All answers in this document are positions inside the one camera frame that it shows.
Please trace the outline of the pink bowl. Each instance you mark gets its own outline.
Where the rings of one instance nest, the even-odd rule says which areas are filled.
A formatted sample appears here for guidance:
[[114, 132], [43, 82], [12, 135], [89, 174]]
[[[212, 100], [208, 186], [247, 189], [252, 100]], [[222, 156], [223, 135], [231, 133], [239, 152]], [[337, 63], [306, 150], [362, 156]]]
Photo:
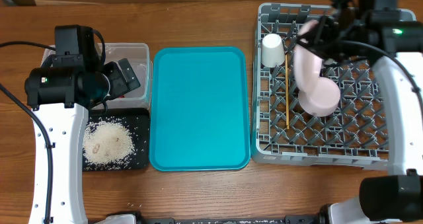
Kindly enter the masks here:
[[332, 114], [340, 101], [337, 84], [325, 77], [319, 77], [309, 92], [298, 92], [302, 109], [313, 116], [323, 117]]

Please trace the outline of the white rice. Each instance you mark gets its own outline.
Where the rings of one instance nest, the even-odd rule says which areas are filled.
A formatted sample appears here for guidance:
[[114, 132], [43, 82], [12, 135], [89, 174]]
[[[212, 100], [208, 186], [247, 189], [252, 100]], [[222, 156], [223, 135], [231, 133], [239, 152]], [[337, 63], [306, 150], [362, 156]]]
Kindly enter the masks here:
[[[83, 139], [83, 164], [85, 171], [120, 170], [130, 167], [135, 155], [134, 135], [123, 119], [89, 122]], [[93, 147], [100, 145], [97, 153]]]

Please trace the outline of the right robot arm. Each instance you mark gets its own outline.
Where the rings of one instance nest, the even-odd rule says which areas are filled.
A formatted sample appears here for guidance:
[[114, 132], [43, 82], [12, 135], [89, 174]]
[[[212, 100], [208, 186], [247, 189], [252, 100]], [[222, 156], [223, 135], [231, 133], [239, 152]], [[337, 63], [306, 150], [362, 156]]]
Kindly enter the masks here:
[[336, 11], [297, 44], [338, 64], [366, 59], [381, 89], [387, 176], [365, 178], [357, 197], [321, 208], [321, 223], [392, 223], [422, 218], [422, 23], [397, 0], [330, 0]]

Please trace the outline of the teal serving tray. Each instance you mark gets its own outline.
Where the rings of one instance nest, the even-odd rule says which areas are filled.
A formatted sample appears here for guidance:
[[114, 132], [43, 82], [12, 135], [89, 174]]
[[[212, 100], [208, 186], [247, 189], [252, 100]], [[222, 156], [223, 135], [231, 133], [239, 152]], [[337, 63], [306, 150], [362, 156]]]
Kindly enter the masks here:
[[163, 172], [239, 170], [250, 161], [244, 53], [165, 48], [153, 65], [149, 160]]

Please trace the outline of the clear plastic bin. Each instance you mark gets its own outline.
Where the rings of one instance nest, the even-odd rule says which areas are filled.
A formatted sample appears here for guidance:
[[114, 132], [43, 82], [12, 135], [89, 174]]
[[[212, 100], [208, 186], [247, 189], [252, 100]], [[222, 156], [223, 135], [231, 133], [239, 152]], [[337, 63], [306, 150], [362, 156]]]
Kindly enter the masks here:
[[137, 76], [140, 87], [114, 100], [106, 100], [110, 90], [108, 78], [102, 73], [103, 66], [95, 72], [80, 73], [76, 78], [77, 94], [91, 96], [90, 108], [100, 110], [104, 102], [109, 109], [146, 108], [150, 106], [152, 62], [149, 58], [149, 48], [144, 43], [101, 43], [96, 45], [99, 58], [104, 57], [104, 65], [127, 58]]

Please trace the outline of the pale green cup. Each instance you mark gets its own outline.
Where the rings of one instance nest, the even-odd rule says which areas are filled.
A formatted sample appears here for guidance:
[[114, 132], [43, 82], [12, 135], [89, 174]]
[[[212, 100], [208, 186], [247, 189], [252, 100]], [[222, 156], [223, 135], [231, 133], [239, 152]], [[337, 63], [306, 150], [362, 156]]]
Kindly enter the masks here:
[[261, 64], [275, 68], [285, 62], [282, 38], [278, 34], [268, 34], [261, 42]]

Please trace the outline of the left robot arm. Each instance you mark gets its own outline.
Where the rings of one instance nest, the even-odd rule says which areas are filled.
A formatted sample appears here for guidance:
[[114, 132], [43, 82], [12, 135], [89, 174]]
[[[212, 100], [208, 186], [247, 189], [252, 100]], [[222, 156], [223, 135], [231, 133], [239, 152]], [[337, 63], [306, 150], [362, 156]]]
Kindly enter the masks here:
[[140, 86], [129, 61], [105, 62], [97, 30], [57, 26], [55, 47], [25, 81], [36, 135], [30, 223], [87, 223], [83, 204], [83, 136], [89, 110]]

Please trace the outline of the black plastic tray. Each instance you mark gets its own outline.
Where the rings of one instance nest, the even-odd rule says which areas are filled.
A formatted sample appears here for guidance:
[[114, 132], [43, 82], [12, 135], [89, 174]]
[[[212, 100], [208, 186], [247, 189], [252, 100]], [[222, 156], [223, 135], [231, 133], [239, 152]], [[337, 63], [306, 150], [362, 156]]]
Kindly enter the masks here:
[[111, 109], [104, 115], [95, 112], [90, 113], [89, 122], [102, 120], [123, 119], [125, 126], [134, 133], [135, 148], [137, 151], [132, 155], [130, 167], [121, 170], [143, 169], [149, 164], [149, 111], [145, 108]]

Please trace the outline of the pink plate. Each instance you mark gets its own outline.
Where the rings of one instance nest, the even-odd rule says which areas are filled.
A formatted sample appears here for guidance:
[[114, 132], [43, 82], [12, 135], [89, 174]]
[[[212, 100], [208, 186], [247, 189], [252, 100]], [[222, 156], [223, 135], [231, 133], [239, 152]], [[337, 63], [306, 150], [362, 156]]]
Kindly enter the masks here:
[[306, 39], [299, 39], [299, 37], [310, 31], [318, 25], [317, 20], [310, 20], [306, 22], [300, 29], [297, 35], [296, 45], [293, 55], [293, 74], [297, 87], [300, 91], [311, 92], [313, 85], [319, 78], [321, 70], [322, 59], [311, 53], [309, 50], [300, 46], [300, 42], [306, 43]]

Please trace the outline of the grey dish rack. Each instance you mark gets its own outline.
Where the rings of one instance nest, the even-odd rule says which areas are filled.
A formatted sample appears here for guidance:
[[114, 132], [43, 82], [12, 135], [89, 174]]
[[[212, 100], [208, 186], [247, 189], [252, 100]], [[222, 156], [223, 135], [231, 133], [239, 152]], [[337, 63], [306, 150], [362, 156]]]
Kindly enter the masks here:
[[289, 67], [289, 124], [286, 129], [285, 66], [261, 64], [261, 41], [268, 34], [282, 38], [293, 55], [293, 43], [308, 20], [328, 13], [324, 5], [263, 3], [258, 8], [252, 92], [252, 159], [279, 165], [343, 165], [387, 170], [389, 135], [381, 89], [365, 62], [325, 68], [323, 75], [340, 89], [333, 114], [316, 117], [299, 105], [298, 88]]

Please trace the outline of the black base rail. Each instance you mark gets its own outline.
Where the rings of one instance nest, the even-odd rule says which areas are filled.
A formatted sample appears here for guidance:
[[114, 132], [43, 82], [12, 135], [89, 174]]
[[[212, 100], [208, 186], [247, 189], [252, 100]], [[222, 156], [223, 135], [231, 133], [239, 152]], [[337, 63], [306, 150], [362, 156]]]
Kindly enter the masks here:
[[135, 223], [142, 224], [329, 224], [326, 214], [285, 215], [280, 218], [226, 218], [226, 219], [174, 219], [145, 218], [140, 211], [121, 211], [108, 214], [107, 217], [121, 214], [134, 214]]

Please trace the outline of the wooden chopstick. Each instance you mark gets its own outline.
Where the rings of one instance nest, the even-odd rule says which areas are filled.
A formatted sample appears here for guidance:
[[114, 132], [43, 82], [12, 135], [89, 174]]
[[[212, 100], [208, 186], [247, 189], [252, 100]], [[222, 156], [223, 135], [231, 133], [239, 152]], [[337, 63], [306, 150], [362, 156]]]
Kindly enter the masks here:
[[285, 86], [286, 86], [286, 129], [290, 129], [289, 124], [289, 67], [288, 67], [288, 55], [285, 54]]

